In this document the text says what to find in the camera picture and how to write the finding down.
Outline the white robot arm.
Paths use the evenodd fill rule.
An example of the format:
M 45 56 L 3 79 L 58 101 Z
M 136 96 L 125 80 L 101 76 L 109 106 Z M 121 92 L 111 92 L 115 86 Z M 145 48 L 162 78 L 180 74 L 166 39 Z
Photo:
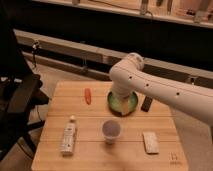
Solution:
M 111 91 L 118 99 L 136 91 L 213 126 L 213 89 L 147 74 L 143 68 L 138 53 L 127 54 L 111 67 Z

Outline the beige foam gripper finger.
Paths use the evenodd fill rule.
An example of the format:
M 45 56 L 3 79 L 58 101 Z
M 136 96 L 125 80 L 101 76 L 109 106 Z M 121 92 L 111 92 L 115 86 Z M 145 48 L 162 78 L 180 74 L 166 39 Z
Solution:
M 128 99 L 124 99 L 120 101 L 120 107 L 121 107 L 121 114 L 123 116 L 126 116 L 129 112 L 129 100 Z

